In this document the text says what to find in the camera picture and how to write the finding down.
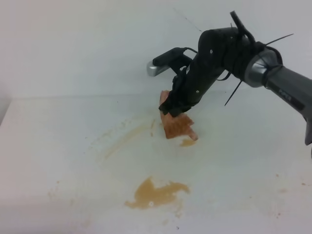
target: robotic arm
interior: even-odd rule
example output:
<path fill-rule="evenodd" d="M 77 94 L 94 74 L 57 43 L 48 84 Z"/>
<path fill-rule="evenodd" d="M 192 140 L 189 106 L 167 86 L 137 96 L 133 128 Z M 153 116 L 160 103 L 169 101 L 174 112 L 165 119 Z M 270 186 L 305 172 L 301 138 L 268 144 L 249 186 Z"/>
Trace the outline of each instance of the robotic arm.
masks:
<path fill-rule="evenodd" d="M 305 144 L 311 144 L 312 80 L 283 66 L 281 54 L 276 49 L 255 42 L 234 11 L 231 16 L 237 28 L 203 32 L 194 59 L 183 54 L 190 48 L 174 48 L 148 64 L 151 76 L 168 68 L 176 73 L 172 91 L 159 107 L 160 111 L 176 117 L 190 110 L 227 70 L 251 87 L 270 89 L 298 111 L 307 122 Z"/>

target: sauce spill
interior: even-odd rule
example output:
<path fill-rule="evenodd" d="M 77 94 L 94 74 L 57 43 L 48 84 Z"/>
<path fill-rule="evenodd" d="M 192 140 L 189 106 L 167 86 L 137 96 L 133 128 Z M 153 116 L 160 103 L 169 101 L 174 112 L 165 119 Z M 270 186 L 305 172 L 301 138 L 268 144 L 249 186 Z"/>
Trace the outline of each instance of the sauce spill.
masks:
<path fill-rule="evenodd" d="M 191 145 L 195 145 L 196 141 L 191 140 L 191 139 L 183 139 L 182 143 L 180 144 L 181 147 L 188 147 Z"/>
<path fill-rule="evenodd" d="M 155 124 L 155 119 L 153 120 L 152 124 L 151 124 L 151 129 L 154 127 L 154 124 Z"/>
<path fill-rule="evenodd" d="M 164 220 L 164 221 L 162 221 L 162 225 L 163 225 L 163 226 L 166 226 L 168 223 L 169 223 L 169 220 L 167 220 L 167 219 Z"/>
<path fill-rule="evenodd" d="M 130 141 L 136 135 L 139 135 L 145 129 L 146 129 L 146 126 L 144 126 L 144 125 L 140 125 L 140 126 L 134 128 L 134 129 L 132 129 L 125 136 L 123 136 L 116 144 L 114 144 L 112 147 L 110 147 L 106 151 L 106 154 L 104 156 L 105 159 L 108 159 L 112 154 L 117 152 L 123 145 L 125 145 L 128 141 Z"/>
<path fill-rule="evenodd" d="M 169 185 L 164 187 L 155 188 L 152 183 L 152 178 L 147 178 L 135 192 L 135 202 L 126 201 L 125 205 L 134 209 L 148 209 L 151 207 L 158 207 L 175 202 L 177 197 L 176 193 L 184 191 L 190 193 L 189 187 L 185 184 L 169 182 Z"/>

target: brown liquid stain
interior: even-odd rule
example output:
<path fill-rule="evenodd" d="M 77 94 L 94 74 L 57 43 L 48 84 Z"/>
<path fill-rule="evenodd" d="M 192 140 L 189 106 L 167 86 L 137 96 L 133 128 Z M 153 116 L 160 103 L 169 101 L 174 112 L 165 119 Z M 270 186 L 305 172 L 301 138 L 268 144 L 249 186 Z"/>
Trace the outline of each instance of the brown liquid stain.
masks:
<path fill-rule="evenodd" d="M 175 217 L 181 218 L 181 216 L 182 216 L 182 209 L 183 209 L 183 203 L 182 203 L 182 200 L 180 200 L 180 201 L 177 202 L 177 208 L 176 208 L 176 211 L 175 211 Z"/>
<path fill-rule="evenodd" d="M 70 199 L 70 204 L 69 204 L 69 206 L 73 206 L 74 205 L 74 203 L 75 203 L 75 200 L 72 198 L 72 199 Z"/>
<path fill-rule="evenodd" d="M 84 222 L 82 222 L 81 226 L 84 228 L 88 228 L 91 225 L 91 219 L 86 219 Z"/>
<path fill-rule="evenodd" d="M 154 127 L 154 124 L 155 124 L 155 119 L 153 120 L 153 122 L 152 122 L 152 124 L 151 124 L 151 129 L 153 129 L 153 127 Z"/>
<path fill-rule="evenodd" d="M 164 220 L 164 221 L 162 221 L 162 225 L 163 225 L 163 226 L 166 226 L 168 223 L 169 223 L 169 220 L 167 220 L 167 219 Z"/>
<path fill-rule="evenodd" d="M 52 194 L 50 192 L 48 192 L 48 197 L 49 197 L 50 200 L 53 199 L 53 196 L 52 196 Z"/>
<path fill-rule="evenodd" d="M 110 147 L 105 154 L 105 159 L 108 159 L 112 154 L 116 153 L 124 144 L 126 144 L 128 141 L 130 141 L 133 137 L 137 136 L 141 132 L 146 130 L 145 125 L 140 125 L 134 129 L 132 129 L 130 132 L 128 132 L 126 135 L 124 135 L 117 143 L 115 143 L 112 147 Z"/>
<path fill-rule="evenodd" d="M 278 192 L 281 194 L 285 194 L 287 193 L 287 189 L 279 189 Z"/>
<path fill-rule="evenodd" d="M 183 139 L 182 143 L 180 144 L 181 147 L 189 147 L 191 145 L 195 145 L 196 141 L 191 139 Z"/>
<path fill-rule="evenodd" d="M 161 205 L 167 205 L 176 201 L 176 193 L 184 191 L 190 193 L 190 189 L 185 184 L 169 182 L 169 185 L 155 188 L 152 178 L 147 178 L 135 192 L 135 202 L 126 201 L 125 205 L 134 209 L 155 208 Z M 178 206 L 176 215 L 180 215 L 182 203 Z"/>

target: black cable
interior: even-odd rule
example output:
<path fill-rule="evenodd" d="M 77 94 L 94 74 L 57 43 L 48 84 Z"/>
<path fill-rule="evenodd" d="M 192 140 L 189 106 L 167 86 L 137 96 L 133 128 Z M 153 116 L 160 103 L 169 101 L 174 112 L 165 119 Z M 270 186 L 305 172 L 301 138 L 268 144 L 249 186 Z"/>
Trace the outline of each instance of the black cable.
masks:
<path fill-rule="evenodd" d="M 230 77 L 230 75 L 231 75 L 232 73 L 231 72 L 229 72 L 227 75 L 226 75 L 226 77 L 225 78 L 223 78 L 223 79 L 217 79 L 218 81 L 224 81 L 224 80 L 227 80 L 229 77 Z"/>
<path fill-rule="evenodd" d="M 284 39 L 284 38 L 286 38 L 286 37 L 289 37 L 289 36 L 292 36 L 292 35 L 293 35 L 293 33 L 292 33 L 292 34 L 289 34 L 289 35 L 287 35 L 287 36 L 283 36 L 283 37 L 281 37 L 281 38 L 279 38 L 279 39 L 270 41 L 269 43 L 267 43 L 267 44 L 265 44 L 265 45 L 270 45 L 270 44 L 273 43 L 273 42 L 276 42 L 276 41 L 278 41 L 278 40 L 282 40 L 282 39 Z"/>
<path fill-rule="evenodd" d="M 239 88 L 240 84 L 242 83 L 242 81 L 239 82 L 239 84 L 236 86 L 235 90 L 233 91 L 233 93 L 231 94 L 231 96 L 229 97 L 229 99 L 227 100 L 227 102 L 225 103 L 224 106 L 226 106 L 226 104 L 228 104 L 229 100 L 233 97 L 234 93 L 236 92 L 236 90 Z"/>
<path fill-rule="evenodd" d="M 193 52 L 196 53 L 196 54 L 198 53 L 196 50 L 194 50 L 194 49 L 192 49 L 192 48 L 190 48 L 190 47 L 184 47 L 184 49 L 185 49 L 185 50 L 193 51 Z"/>

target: white backdrop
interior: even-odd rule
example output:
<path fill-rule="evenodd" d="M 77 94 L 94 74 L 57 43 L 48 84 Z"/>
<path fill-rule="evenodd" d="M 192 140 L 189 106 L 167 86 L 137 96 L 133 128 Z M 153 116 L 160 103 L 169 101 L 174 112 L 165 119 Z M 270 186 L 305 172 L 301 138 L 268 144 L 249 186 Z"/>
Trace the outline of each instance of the white backdrop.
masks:
<path fill-rule="evenodd" d="M 312 77 L 308 0 L 0 0 L 1 96 L 159 93 L 173 72 L 150 78 L 146 63 L 173 47 L 197 48 L 199 30 L 228 27 L 232 10 L 262 42 L 295 33 L 274 47 Z"/>

